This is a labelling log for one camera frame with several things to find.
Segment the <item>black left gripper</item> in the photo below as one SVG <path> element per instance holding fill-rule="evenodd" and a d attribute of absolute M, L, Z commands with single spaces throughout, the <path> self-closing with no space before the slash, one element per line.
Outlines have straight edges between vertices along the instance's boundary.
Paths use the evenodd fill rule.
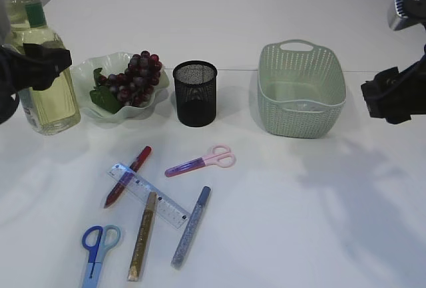
<path fill-rule="evenodd" d="M 16 112 L 18 90 L 47 90 L 59 75 L 72 64 L 67 49 L 25 43 L 24 55 L 1 47 L 1 123 Z"/>

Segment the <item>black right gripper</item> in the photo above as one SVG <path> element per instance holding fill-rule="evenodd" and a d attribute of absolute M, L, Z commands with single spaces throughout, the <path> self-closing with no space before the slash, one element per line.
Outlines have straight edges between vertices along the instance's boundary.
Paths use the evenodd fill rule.
<path fill-rule="evenodd" d="M 413 115 L 425 114 L 425 57 L 404 71 L 397 67 L 377 73 L 361 85 L 372 118 L 401 124 Z"/>

